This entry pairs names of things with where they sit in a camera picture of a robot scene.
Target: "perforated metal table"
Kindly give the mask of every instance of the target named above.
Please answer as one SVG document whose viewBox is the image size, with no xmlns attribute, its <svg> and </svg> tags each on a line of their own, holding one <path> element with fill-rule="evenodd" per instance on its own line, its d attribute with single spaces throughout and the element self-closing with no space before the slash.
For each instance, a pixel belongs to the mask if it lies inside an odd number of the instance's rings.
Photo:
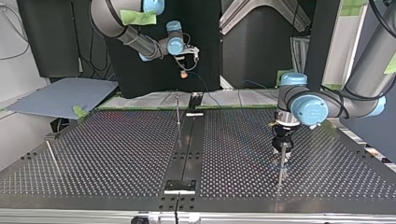
<svg viewBox="0 0 396 224">
<path fill-rule="evenodd" d="M 176 111 L 96 112 L 0 173 L 0 223 L 8 209 L 386 215 L 396 223 L 396 174 L 330 123 L 297 132 L 279 186 L 267 125 L 274 112 L 206 110 L 180 126 Z M 195 191 L 165 194 L 169 180 L 193 181 Z"/>
</svg>

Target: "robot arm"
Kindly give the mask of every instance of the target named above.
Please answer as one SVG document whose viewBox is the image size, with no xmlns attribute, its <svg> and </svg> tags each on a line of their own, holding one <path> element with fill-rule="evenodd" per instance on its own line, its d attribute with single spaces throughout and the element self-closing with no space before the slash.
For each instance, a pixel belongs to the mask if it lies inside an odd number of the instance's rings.
<svg viewBox="0 0 396 224">
<path fill-rule="evenodd" d="M 132 25 L 123 25 L 120 18 L 121 10 L 136 12 L 155 11 L 161 15 L 165 8 L 164 0 L 92 0 L 92 21 L 103 35 L 117 38 L 124 45 L 135 49 L 144 62 L 163 58 L 171 54 L 178 56 L 191 53 L 198 62 L 198 48 L 184 43 L 182 27 L 179 21 L 169 21 L 166 24 L 168 37 L 156 41 L 146 35 L 139 34 Z"/>
<path fill-rule="evenodd" d="M 396 1 L 384 17 L 396 30 Z M 282 77 L 276 112 L 276 138 L 273 146 L 281 151 L 293 148 L 292 134 L 301 124 L 315 128 L 327 118 L 365 118 L 385 109 L 385 92 L 396 83 L 396 73 L 387 71 L 396 56 L 396 38 L 378 25 L 367 48 L 341 91 L 310 91 L 307 76 L 286 74 Z"/>
</svg>

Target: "black curtain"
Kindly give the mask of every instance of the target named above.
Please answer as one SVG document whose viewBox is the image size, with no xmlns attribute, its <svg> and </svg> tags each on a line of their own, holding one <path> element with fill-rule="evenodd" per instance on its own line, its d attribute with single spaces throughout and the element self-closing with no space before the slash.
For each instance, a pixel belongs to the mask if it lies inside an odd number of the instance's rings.
<svg viewBox="0 0 396 224">
<path fill-rule="evenodd" d="M 220 15 L 220 0 L 166 0 L 165 12 L 158 18 L 158 24 L 139 27 L 142 34 L 160 40 L 167 37 L 166 23 L 180 21 L 183 32 L 191 36 L 191 44 L 200 49 L 200 62 L 193 72 L 205 81 L 206 86 L 195 75 L 181 79 L 172 56 L 144 63 L 134 49 L 123 46 L 117 39 L 107 38 L 107 47 L 123 97 L 134 98 L 153 91 L 218 90 L 221 68 Z"/>
</svg>

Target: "metal plate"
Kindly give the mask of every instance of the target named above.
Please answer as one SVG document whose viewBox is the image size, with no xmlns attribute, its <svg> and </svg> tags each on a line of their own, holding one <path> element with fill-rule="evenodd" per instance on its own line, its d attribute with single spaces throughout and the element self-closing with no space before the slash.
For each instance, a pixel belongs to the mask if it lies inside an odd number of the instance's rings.
<svg viewBox="0 0 396 224">
<path fill-rule="evenodd" d="M 97 112 L 53 155 L 35 151 L 2 172 L 0 206 L 158 210 L 179 135 L 176 111 Z"/>
<path fill-rule="evenodd" d="M 279 186 L 274 112 L 205 112 L 203 136 L 191 142 L 203 147 L 201 173 L 185 174 L 201 177 L 194 211 L 396 214 L 396 174 L 331 125 L 295 134 Z"/>
</svg>

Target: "mounting bolt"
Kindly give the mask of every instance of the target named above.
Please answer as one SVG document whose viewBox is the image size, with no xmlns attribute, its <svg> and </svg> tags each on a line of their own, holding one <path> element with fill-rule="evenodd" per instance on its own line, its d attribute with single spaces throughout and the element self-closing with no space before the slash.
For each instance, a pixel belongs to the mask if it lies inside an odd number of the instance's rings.
<svg viewBox="0 0 396 224">
<path fill-rule="evenodd" d="M 149 224 L 149 219 L 146 217 L 134 217 L 131 224 Z"/>
</svg>

